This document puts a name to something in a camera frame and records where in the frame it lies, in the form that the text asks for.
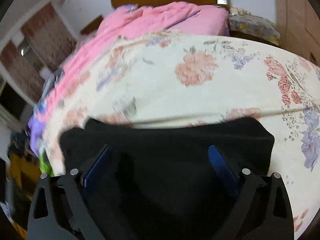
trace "purple flower pattern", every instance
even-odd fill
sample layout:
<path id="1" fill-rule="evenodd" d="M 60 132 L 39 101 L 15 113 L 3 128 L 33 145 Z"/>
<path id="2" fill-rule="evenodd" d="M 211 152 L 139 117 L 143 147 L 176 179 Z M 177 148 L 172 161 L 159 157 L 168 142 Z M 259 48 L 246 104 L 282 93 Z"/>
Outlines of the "purple flower pattern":
<path id="1" fill-rule="evenodd" d="M 155 37 L 151 41 L 148 41 L 146 47 L 155 46 L 164 40 L 164 37 Z"/>
<path id="2" fill-rule="evenodd" d="M 306 158 L 304 166 L 312 171 L 320 154 L 320 137 L 315 130 L 319 126 L 319 113 L 312 108 L 304 109 L 303 113 L 303 120 L 308 128 L 302 133 L 301 151 Z"/>
<path id="3" fill-rule="evenodd" d="M 234 62 L 234 68 L 235 69 L 243 69 L 244 65 L 252 60 L 253 57 L 250 56 L 240 56 L 238 54 L 235 54 L 231 57 L 232 62 Z"/>

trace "purple cloth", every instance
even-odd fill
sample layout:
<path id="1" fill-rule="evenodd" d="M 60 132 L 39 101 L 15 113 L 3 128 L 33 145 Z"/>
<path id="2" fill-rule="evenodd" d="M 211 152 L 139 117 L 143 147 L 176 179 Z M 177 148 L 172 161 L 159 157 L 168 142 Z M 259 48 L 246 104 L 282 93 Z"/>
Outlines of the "purple cloth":
<path id="1" fill-rule="evenodd" d="M 39 158 L 38 145 L 39 140 L 42 138 L 42 132 L 45 127 L 44 122 L 40 122 L 36 116 L 32 116 L 28 121 L 28 127 L 31 130 L 30 135 L 30 149 Z"/>

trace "silver screw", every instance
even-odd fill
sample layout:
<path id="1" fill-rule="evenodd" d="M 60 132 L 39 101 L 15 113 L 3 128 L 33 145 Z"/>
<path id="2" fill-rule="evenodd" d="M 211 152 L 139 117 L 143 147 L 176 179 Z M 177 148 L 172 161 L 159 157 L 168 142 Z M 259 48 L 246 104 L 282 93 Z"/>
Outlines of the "silver screw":
<path id="1" fill-rule="evenodd" d="M 45 179 L 46 177 L 48 177 L 48 173 L 41 173 L 40 175 L 41 179 Z"/>
<path id="2" fill-rule="evenodd" d="M 72 169 L 71 171 L 70 171 L 70 174 L 71 175 L 77 175 L 78 174 L 78 169 Z"/>
<path id="3" fill-rule="evenodd" d="M 278 173 L 278 172 L 275 172 L 275 173 L 273 174 L 273 176 L 275 176 L 277 179 L 280 179 L 280 178 L 281 178 L 281 175 L 280 175 L 280 173 Z"/>
<path id="4" fill-rule="evenodd" d="M 244 175 L 249 175 L 249 174 L 251 173 L 251 171 L 250 171 L 249 169 L 247 169 L 247 168 L 244 168 L 244 169 L 242 170 L 242 173 L 243 173 Z"/>

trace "black fabric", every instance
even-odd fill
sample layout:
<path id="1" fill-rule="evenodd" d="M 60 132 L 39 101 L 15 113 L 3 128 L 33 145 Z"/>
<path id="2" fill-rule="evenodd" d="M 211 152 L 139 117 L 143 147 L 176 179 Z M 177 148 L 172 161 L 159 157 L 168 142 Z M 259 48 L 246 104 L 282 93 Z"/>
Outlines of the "black fabric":
<path id="1" fill-rule="evenodd" d="M 23 229 L 28 228 L 28 217 L 31 206 L 31 200 L 27 197 L 25 190 L 16 182 L 15 178 L 10 178 L 8 183 L 12 183 L 13 203 L 11 217 L 14 222 L 19 224 Z"/>
<path id="2" fill-rule="evenodd" d="M 208 158 L 215 145 L 227 162 L 266 175 L 274 137 L 252 118 L 180 129 L 132 129 L 90 119 L 60 139 L 67 172 L 107 144 L 111 163 L 87 199 L 100 230 L 117 239 L 209 239 L 236 199 Z"/>
<path id="3" fill-rule="evenodd" d="M 6 163 L 0 158 L 0 202 L 5 202 Z"/>
<path id="4" fill-rule="evenodd" d="M 0 208 L 0 225 L 1 239 L 24 240 L 10 223 L 2 208 Z"/>

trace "blue gripper pad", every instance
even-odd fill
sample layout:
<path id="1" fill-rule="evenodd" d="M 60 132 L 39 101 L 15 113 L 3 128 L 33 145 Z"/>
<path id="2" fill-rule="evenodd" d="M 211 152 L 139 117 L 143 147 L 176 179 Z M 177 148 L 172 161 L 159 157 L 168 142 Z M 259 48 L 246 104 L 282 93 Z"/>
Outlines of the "blue gripper pad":
<path id="1" fill-rule="evenodd" d="M 210 163 L 213 166 L 216 174 L 220 178 L 224 188 L 228 191 L 230 196 L 238 197 L 239 189 L 236 176 L 233 174 L 227 162 L 224 160 L 224 158 L 214 145 L 211 145 L 209 147 L 208 155 Z"/>

